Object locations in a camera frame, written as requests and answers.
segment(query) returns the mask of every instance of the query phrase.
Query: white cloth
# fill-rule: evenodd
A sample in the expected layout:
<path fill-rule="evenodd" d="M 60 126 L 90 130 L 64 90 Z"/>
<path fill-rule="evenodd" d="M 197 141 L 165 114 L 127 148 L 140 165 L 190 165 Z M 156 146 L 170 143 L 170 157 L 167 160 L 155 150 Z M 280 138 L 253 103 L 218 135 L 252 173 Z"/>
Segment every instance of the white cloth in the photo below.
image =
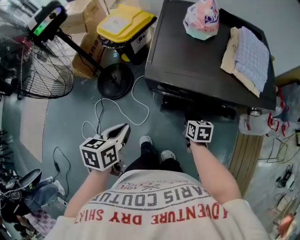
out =
<path fill-rule="evenodd" d="M 220 205 L 184 173 L 132 170 L 86 203 L 76 218 L 59 217 L 46 240 L 268 238 L 246 201 Z"/>
<path fill-rule="evenodd" d="M 236 69 L 262 92 L 268 79 L 269 50 L 249 29 L 239 29 L 239 45 L 235 54 Z"/>
<path fill-rule="evenodd" d="M 248 88 L 259 98 L 260 92 L 254 85 L 254 83 L 245 75 L 243 75 L 235 66 L 234 56 L 239 45 L 239 30 L 236 27 L 233 27 L 230 29 L 230 34 L 231 38 L 228 41 L 227 48 L 222 59 L 221 68 L 224 71 L 233 74 L 245 85 L 246 88 Z"/>

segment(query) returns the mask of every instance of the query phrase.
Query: white t-shirt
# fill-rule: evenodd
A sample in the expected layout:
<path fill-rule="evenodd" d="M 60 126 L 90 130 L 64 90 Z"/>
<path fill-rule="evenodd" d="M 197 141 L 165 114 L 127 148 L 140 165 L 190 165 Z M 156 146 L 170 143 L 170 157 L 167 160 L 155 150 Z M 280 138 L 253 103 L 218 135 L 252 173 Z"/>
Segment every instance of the white t-shirt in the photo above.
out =
<path fill-rule="evenodd" d="M 76 218 L 59 217 L 46 240 L 265 240 L 244 200 L 220 205 L 187 174 L 132 170 L 86 203 Z"/>

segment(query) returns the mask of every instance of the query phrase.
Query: white cable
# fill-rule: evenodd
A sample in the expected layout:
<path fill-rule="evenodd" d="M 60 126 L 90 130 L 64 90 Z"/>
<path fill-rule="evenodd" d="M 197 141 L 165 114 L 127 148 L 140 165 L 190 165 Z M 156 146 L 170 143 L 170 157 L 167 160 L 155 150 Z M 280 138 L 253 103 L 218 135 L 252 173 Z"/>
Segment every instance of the white cable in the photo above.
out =
<path fill-rule="evenodd" d="M 134 88 L 135 88 L 135 84 L 136 84 L 136 82 L 137 82 L 140 78 L 142 78 L 142 77 L 145 77 L 145 76 L 142 75 L 142 76 L 138 77 L 138 78 L 135 80 L 135 82 L 134 82 L 134 84 L 133 84 L 133 86 L 132 86 L 132 89 L 131 89 L 131 96 L 132 96 L 132 98 L 133 98 L 136 102 L 138 102 L 139 104 L 141 104 L 141 105 L 143 105 L 143 106 L 145 106 L 145 107 L 147 108 L 148 113 L 147 113 L 147 116 L 145 117 L 144 121 L 142 121 L 142 122 L 139 123 L 139 124 L 134 123 L 134 122 L 133 122 L 133 121 L 132 121 L 125 113 L 122 112 L 122 110 L 121 110 L 119 104 L 117 104 L 115 101 L 113 101 L 113 100 L 111 100 L 111 99 L 108 99 L 108 98 L 102 98 L 102 99 L 100 99 L 99 101 L 97 101 L 96 104 L 95 104 L 95 115 L 96 115 L 96 118 L 97 118 L 97 122 L 100 121 L 100 119 L 99 119 L 99 117 L 98 117 L 98 115 L 97 115 L 97 104 L 98 104 L 99 102 L 103 101 L 103 100 L 108 100 L 108 101 L 111 101 L 111 102 L 115 103 L 115 104 L 118 106 L 120 112 L 123 114 L 123 116 L 125 116 L 132 124 L 134 124 L 134 125 L 136 125 L 136 126 L 142 125 L 142 124 L 148 119 L 150 110 L 149 110 L 149 107 L 148 107 L 147 105 L 145 105 L 144 103 L 141 103 L 140 101 L 136 100 L 136 98 L 135 98 L 134 95 L 133 95 L 133 90 L 134 90 Z M 83 136 L 83 126 L 84 126 L 84 124 L 85 124 L 86 122 L 88 122 L 89 124 L 91 124 L 89 121 L 85 121 L 85 122 L 83 123 L 83 125 L 82 125 L 82 136 Z"/>
<path fill-rule="evenodd" d="M 52 209 L 52 203 L 55 202 L 57 200 L 58 197 L 56 197 L 54 200 L 51 201 L 50 203 L 50 216 L 52 217 L 52 213 L 51 213 L 51 209 Z"/>
<path fill-rule="evenodd" d="M 88 122 L 89 124 L 91 124 L 91 122 L 89 122 L 89 121 L 84 121 L 83 124 L 82 124 L 82 128 L 81 128 L 82 137 L 83 137 L 85 140 L 86 140 L 86 138 L 85 138 L 84 135 L 83 135 L 83 126 L 84 126 L 84 124 L 87 123 L 87 122 Z M 97 134 L 97 130 L 96 130 L 96 128 L 94 127 L 94 125 L 91 124 L 91 126 L 95 129 L 96 134 Z"/>

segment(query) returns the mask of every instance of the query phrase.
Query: white shoe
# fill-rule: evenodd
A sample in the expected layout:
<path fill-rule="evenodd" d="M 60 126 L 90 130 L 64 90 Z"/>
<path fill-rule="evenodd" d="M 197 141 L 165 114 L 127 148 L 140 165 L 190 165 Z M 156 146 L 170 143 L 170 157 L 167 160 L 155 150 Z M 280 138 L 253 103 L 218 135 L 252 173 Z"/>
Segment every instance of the white shoe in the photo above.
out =
<path fill-rule="evenodd" d="M 145 142 L 149 142 L 151 145 L 153 145 L 152 139 L 148 135 L 141 136 L 140 147 L 142 146 L 142 143 L 145 143 Z"/>
<path fill-rule="evenodd" d="M 58 187 L 58 192 L 61 195 L 63 195 L 63 196 L 66 195 L 65 189 L 62 187 L 62 185 L 60 184 L 60 182 L 58 182 L 58 180 L 55 180 L 55 182 L 53 184 Z"/>
<path fill-rule="evenodd" d="M 162 151 L 160 154 L 160 158 L 163 161 L 165 161 L 168 158 L 173 158 L 174 160 L 176 160 L 175 154 L 173 152 L 171 152 L 170 150 Z"/>

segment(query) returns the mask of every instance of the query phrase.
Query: folded towel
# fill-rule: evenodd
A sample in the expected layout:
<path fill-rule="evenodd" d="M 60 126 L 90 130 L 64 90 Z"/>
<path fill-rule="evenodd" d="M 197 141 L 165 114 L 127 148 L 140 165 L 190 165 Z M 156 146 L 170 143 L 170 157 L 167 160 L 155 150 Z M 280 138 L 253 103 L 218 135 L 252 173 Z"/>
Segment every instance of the folded towel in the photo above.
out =
<path fill-rule="evenodd" d="M 259 98 L 259 90 L 255 87 L 254 83 L 249 80 L 245 75 L 243 75 L 239 70 L 235 68 L 234 56 L 239 44 L 239 30 L 237 28 L 231 28 L 230 30 L 231 38 L 227 44 L 227 49 L 222 59 L 221 68 L 236 76 L 246 88 L 248 88 L 253 94 Z"/>
<path fill-rule="evenodd" d="M 249 29 L 239 29 L 235 68 L 262 92 L 268 79 L 269 50 Z"/>

